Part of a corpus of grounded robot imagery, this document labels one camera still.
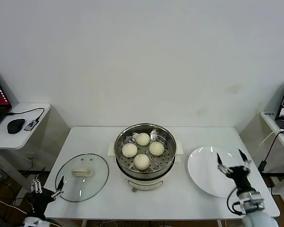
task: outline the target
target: white plate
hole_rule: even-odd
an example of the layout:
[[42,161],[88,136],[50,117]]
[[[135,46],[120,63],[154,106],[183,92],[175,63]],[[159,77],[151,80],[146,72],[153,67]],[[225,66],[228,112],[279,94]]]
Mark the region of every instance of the white plate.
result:
[[227,167],[243,165],[238,149],[208,146],[197,148],[190,154],[187,164],[188,172],[194,182],[205,192],[227,198],[235,187],[235,183],[218,170],[217,153]]

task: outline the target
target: cable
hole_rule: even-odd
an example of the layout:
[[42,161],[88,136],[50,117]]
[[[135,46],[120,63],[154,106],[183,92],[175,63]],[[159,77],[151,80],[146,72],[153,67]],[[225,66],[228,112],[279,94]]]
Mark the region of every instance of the cable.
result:
[[27,111],[23,111],[23,112],[19,112],[19,113],[9,112],[9,113],[7,113],[7,115],[25,114],[25,113],[28,113],[28,112],[31,112],[31,111],[34,111],[34,110],[42,110],[42,113],[35,119],[35,121],[38,121],[39,118],[41,117],[41,115],[45,111],[45,109],[43,107],[38,107],[38,108],[35,108],[35,109],[32,109],[32,110],[27,110]]
[[59,226],[59,225],[57,225],[57,224],[55,224],[55,223],[53,223],[53,222],[50,222],[50,221],[49,221],[49,223],[51,223],[51,224],[54,225],[54,226],[62,227],[62,226]]
[[265,157],[265,159],[264,159],[265,162],[266,162],[266,160],[267,160],[267,158],[268,158],[268,155],[269,155],[269,153],[270,153],[270,151],[271,151],[271,148],[273,148],[273,145],[274,145],[274,143],[275,143],[276,138],[277,138],[278,135],[281,134],[281,133],[283,133],[283,131],[279,132],[279,133],[275,136],[274,141],[272,142],[272,144],[271,144],[271,146],[270,146],[270,149],[269,149],[269,151],[268,151],[268,154],[266,155],[266,157]]
[[266,138],[259,144],[259,147],[266,141],[266,139],[268,139],[268,137],[270,137],[272,134],[274,134],[275,132],[283,132],[284,129],[278,129],[278,130],[275,130],[273,132],[271,132],[268,136],[266,136]]
[[268,177],[269,178],[269,181],[270,181],[270,194],[271,194],[271,196],[273,196],[273,181],[270,179],[270,177]]
[[227,197],[227,201],[226,201],[226,204],[227,204],[227,208],[228,208],[228,210],[231,212],[231,213],[233,213],[233,214],[236,214],[236,215],[242,215],[242,212],[240,212],[240,211],[237,211],[237,210],[231,210],[231,208],[229,207],[229,198],[231,197],[231,195],[233,194],[233,192],[235,191],[237,189],[237,187],[235,187],[231,192],[230,192],[230,194],[228,195],[228,197]]
[[14,206],[8,205],[8,204],[6,204],[5,202],[2,202],[1,200],[0,200],[0,202],[1,202],[1,203],[3,203],[4,205],[8,206],[8,207],[15,208],[15,209],[17,209],[17,210],[21,211],[22,213],[27,214],[27,213],[26,213],[26,212],[24,212],[23,210],[20,210],[18,207],[14,207]]
[[0,184],[4,185],[5,187],[7,187],[8,189],[10,189],[10,191],[13,193],[14,199],[16,198],[15,192],[12,190],[11,187],[9,187],[6,183],[3,183],[0,181]]
[[276,138],[277,138],[278,135],[280,135],[281,133],[284,133],[284,130],[278,132],[278,134],[275,136],[275,138],[274,138],[272,144],[270,145],[269,151],[268,151],[268,153],[267,153],[267,155],[266,155],[264,161],[261,161],[259,167],[257,168],[260,173],[263,173],[264,168],[265,168],[265,166],[266,166],[266,164],[267,164],[266,160],[267,160],[267,158],[268,158],[268,156],[269,156],[269,154],[270,154],[270,152],[271,152],[271,149],[273,148],[273,145],[274,145],[274,143],[275,143]]

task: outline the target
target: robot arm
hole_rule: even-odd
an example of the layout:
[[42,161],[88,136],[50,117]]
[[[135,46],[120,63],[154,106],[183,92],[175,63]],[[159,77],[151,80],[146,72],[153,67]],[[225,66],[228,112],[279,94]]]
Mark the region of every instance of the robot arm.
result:
[[[222,160],[218,157],[218,169],[228,178],[234,180],[237,189],[238,202],[233,203],[230,209],[228,201],[231,194],[227,198],[227,207],[230,212],[237,215],[245,215],[242,219],[245,227],[278,227],[276,220],[270,217],[267,213],[263,212],[265,209],[264,199],[261,192],[257,192],[251,187],[247,178],[250,173],[249,161],[246,155],[239,149],[241,158],[244,161],[243,166],[226,167],[223,165]],[[239,205],[241,211],[235,210],[234,206]]]
[[40,180],[38,175],[32,180],[31,188],[32,195],[35,198],[35,202],[33,203],[33,209],[30,213],[27,214],[27,217],[24,219],[23,227],[49,227],[51,223],[45,221],[45,210],[47,205],[50,202],[56,200],[57,196],[60,195],[63,191],[63,180],[64,177],[61,178],[57,191],[53,192],[44,187],[41,187]]

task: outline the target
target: wire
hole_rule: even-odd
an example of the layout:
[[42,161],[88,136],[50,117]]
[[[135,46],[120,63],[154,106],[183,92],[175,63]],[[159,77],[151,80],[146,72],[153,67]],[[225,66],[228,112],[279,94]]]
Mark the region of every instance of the wire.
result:
[[0,202],[1,202],[1,203],[3,203],[4,205],[8,206],[8,207],[15,208],[15,209],[17,209],[17,210],[21,211],[22,213],[27,214],[27,213],[26,213],[26,212],[24,212],[23,210],[20,210],[18,207],[14,207],[14,206],[8,205],[8,204],[6,204],[5,202],[2,202],[1,200],[0,200]]
[[54,225],[54,226],[62,227],[62,226],[59,226],[59,225],[57,225],[57,224],[55,224],[55,223],[53,223],[53,222],[50,222],[50,221],[49,221],[49,223],[51,223],[51,224]]
[[227,201],[226,201],[226,204],[227,204],[227,208],[228,208],[228,210],[231,212],[231,213],[233,213],[233,214],[236,214],[236,215],[242,215],[242,212],[240,212],[240,211],[237,211],[237,210],[231,210],[231,208],[229,207],[229,198],[231,197],[231,195],[233,194],[233,192],[235,191],[237,189],[237,187],[235,187],[231,192],[230,192],[230,194],[228,195],[228,197],[227,197]]
[[275,143],[276,138],[277,138],[278,135],[281,134],[281,133],[283,133],[283,131],[280,131],[280,132],[275,136],[274,141],[273,141],[272,144],[270,145],[270,149],[269,149],[269,151],[268,151],[268,154],[266,155],[266,157],[265,157],[265,159],[264,159],[264,162],[266,162],[266,160],[267,160],[267,158],[268,158],[268,156],[269,156],[269,153],[270,153],[270,151],[271,151],[271,148],[273,148],[273,145],[274,145],[274,143]]
[[14,196],[13,199],[16,198],[15,192],[14,192],[14,190],[12,190],[11,187],[9,187],[6,183],[3,183],[3,182],[1,182],[1,181],[0,181],[0,184],[4,185],[4,186],[7,187],[8,189],[10,189],[10,191],[13,193],[13,196]]
[[271,194],[271,196],[273,196],[273,181],[270,179],[270,177],[268,177],[269,178],[269,181],[270,181],[270,194]]
[[38,107],[38,108],[35,108],[35,109],[32,109],[32,110],[27,110],[27,111],[23,111],[23,112],[19,112],[19,113],[14,113],[14,112],[9,112],[7,113],[7,115],[15,115],[15,114],[25,114],[25,113],[28,113],[28,112],[31,112],[31,111],[34,111],[34,110],[42,110],[42,113],[36,118],[35,121],[38,121],[39,118],[41,117],[41,115],[44,113],[45,109],[43,107]]
[[259,147],[268,139],[268,137],[270,137],[272,134],[274,134],[275,132],[283,132],[284,129],[278,129],[278,130],[275,130],[273,132],[271,132],[268,136],[266,136],[266,138],[259,144]]

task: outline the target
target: white side table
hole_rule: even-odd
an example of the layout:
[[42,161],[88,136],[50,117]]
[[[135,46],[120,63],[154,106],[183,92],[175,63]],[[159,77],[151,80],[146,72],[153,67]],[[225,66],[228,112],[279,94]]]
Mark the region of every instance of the white side table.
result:
[[[41,121],[44,119],[45,115],[51,108],[48,103],[18,103],[12,104],[12,111],[15,113],[31,110],[38,107],[44,108],[44,113],[39,119],[39,123],[32,129],[32,131],[24,131],[23,129],[34,119],[36,119],[42,109],[34,110],[24,114],[16,114],[11,116],[6,116],[5,119],[0,124],[0,150],[18,150],[22,148],[31,135],[34,133],[36,128],[40,125]],[[23,129],[16,134],[8,134],[7,125],[10,121],[18,118],[24,118],[26,120]],[[22,174],[20,174],[13,165],[11,165],[1,154],[0,154],[0,169],[7,173],[11,178],[18,182],[25,190],[31,190],[31,183]]]
[[[266,122],[266,124],[270,127],[272,131],[279,130],[280,127],[275,122],[275,113],[272,111],[262,111],[261,117]],[[284,134],[280,134],[278,136],[279,141],[284,146]],[[271,180],[275,184],[273,187],[273,195],[279,195],[284,203],[284,179],[282,181],[279,181],[277,177],[271,177]]]

